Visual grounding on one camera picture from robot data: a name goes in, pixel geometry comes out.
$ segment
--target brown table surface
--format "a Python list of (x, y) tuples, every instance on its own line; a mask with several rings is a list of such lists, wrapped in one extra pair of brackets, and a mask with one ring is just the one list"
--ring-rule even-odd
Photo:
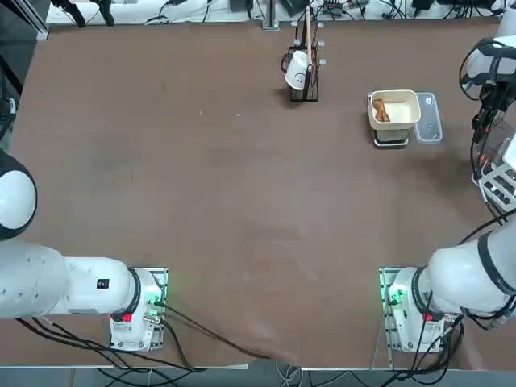
[[(368, 368), (378, 268), (425, 264), (489, 218), (470, 181), (457, 74), (490, 21), (335, 23), (319, 103), (285, 101), (293, 28), (52, 29), (37, 45), (12, 153), (40, 190), (24, 238), (65, 255), (170, 269), (169, 300), (290, 364)], [(373, 148), (369, 90), (432, 91), (445, 142)], [(107, 343), (104, 316), (58, 318)], [(2, 321), (1, 364), (104, 364)], [(175, 324), (197, 365), (250, 358)], [(457, 368), (516, 369), (516, 324), (472, 324)], [(153, 356), (177, 361), (172, 340)], [(137, 365), (149, 365), (135, 361)], [(378, 367), (387, 367), (382, 334)]]

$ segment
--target food container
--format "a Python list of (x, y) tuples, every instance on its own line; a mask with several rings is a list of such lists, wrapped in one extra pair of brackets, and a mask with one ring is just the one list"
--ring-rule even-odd
[[(377, 110), (372, 106), (375, 99), (383, 99), (385, 112), (390, 122), (382, 123), (375, 117)], [(409, 129), (421, 118), (419, 100), (412, 90), (380, 90), (373, 91), (368, 99), (368, 115), (371, 128), (381, 138), (406, 139)]]

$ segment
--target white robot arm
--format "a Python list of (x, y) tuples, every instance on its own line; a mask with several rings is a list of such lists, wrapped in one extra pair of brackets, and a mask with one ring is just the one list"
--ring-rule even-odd
[(36, 207), (31, 174), (0, 151), (0, 318), (108, 314), (111, 346), (161, 347), (164, 311), (156, 303), (166, 296), (166, 270), (128, 268), (105, 257), (63, 257), (52, 248), (8, 240), (28, 227)]
[[(474, 165), (472, 153), (473, 180), (486, 203), (512, 214), (516, 209), (516, 139), (514, 131), (493, 133), (493, 128), (516, 97), (515, 8), (504, 15), (498, 34), (481, 40), (466, 56), (460, 86), (471, 99), (477, 88), (475, 100), (481, 102), (472, 121), (472, 151), (477, 144), (478, 160)], [(478, 239), (438, 249), (425, 267), (402, 268), (387, 294), (401, 349), (416, 351), (422, 334), (419, 349), (437, 352), (438, 347), (429, 348), (430, 344), (445, 332), (445, 317), (454, 314), (489, 318), (484, 329), (513, 317), (515, 257), (516, 220), (512, 220)]]

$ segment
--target mug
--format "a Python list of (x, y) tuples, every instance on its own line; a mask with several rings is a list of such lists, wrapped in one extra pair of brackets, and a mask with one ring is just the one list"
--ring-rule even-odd
[[(289, 64), (285, 68), (285, 61), (290, 59)], [(285, 73), (285, 81), (295, 90), (303, 90), (305, 87), (306, 70), (308, 69), (308, 54), (304, 51), (294, 51), (291, 54), (285, 54), (281, 61), (281, 70)]]

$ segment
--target container lid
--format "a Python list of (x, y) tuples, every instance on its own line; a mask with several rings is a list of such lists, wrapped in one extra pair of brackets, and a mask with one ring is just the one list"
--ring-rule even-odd
[(422, 144), (438, 144), (443, 142), (443, 128), (435, 95), (428, 92), (417, 92), (421, 119), (415, 123), (416, 140)]

